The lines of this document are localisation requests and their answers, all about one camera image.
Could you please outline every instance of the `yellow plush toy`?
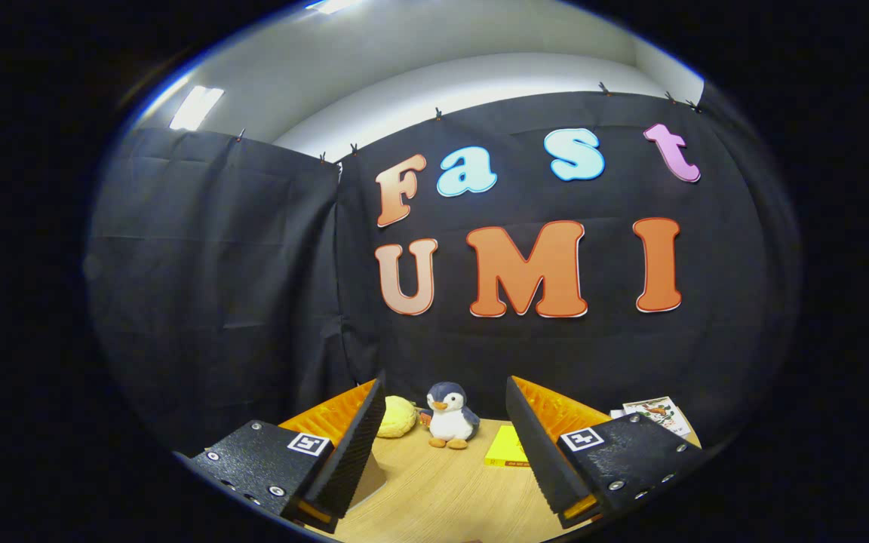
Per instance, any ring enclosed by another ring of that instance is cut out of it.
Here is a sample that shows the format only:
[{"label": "yellow plush toy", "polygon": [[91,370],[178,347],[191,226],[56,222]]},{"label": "yellow plush toy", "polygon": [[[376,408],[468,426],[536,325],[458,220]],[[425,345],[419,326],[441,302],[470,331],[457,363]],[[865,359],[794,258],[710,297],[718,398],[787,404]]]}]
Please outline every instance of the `yellow plush toy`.
[{"label": "yellow plush toy", "polygon": [[401,437],[417,423],[418,412],[414,405],[401,396],[384,398],[384,419],[377,429],[377,437]]}]

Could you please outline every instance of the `letter m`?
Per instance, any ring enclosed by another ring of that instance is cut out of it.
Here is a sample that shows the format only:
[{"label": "letter m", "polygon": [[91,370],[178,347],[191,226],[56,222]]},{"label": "letter m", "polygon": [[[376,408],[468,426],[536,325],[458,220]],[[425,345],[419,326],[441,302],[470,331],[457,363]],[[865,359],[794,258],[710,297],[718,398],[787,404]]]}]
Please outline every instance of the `letter m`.
[{"label": "letter m", "polygon": [[582,224],[558,220],[542,227],[532,254],[525,259],[508,232],[497,226],[468,234],[478,258],[478,299],[471,305],[476,317],[501,317],[507,310],[498,299],[498,285],[505,289],[518,315],[528,312],[539,286],[545,283],[539,315],[550,318],[581,317],[588,311],[579,289],[579,240]]}]

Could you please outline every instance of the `wooden table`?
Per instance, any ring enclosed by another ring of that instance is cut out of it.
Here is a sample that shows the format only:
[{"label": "wooden table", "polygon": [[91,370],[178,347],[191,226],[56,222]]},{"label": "wooden table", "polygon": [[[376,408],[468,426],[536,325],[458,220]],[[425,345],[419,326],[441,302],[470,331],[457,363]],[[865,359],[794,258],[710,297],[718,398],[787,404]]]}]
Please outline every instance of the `wooden table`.
[{"label": "wooden table", "polygon": [[531,468],[485,465],[503,425],[511,423],[482,419],[465,450],[429,446],[420,424],[397,439],[377,437],[373,456],[387,484],[349,510],[334,534],[321,533],[345,543],[539,543],[588,526],[562,529]]}]

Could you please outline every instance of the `ceiling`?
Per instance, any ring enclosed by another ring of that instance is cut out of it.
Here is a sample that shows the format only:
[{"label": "ceiling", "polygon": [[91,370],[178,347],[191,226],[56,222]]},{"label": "ceiling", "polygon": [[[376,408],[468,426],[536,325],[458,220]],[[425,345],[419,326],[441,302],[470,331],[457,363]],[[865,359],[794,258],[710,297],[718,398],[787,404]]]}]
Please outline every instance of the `ceiling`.
[{"label": "ceiling", "polygon": [[139,126],[167,126],[203,85],[225,93],[200,130],[273,142],[331,103],[423,66],[511,52],[636,66],[638,42],[556,0],[362,0],[334,14],[301,4],[217,45]]}]

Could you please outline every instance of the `yellow book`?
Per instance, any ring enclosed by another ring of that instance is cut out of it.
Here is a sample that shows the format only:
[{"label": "yellow book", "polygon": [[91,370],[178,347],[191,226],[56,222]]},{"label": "yellow book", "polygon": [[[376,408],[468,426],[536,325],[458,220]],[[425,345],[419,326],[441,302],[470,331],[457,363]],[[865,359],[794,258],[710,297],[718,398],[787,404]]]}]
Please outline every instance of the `yellow book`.
[{"label": "yellow book", "polygon": [[514,426],[498,428],[496,439],[492,441],[489,452],[485,455],[486,466],[510,466],[528,468],[528,458],[521,448],[521,441],[514,432]]}]

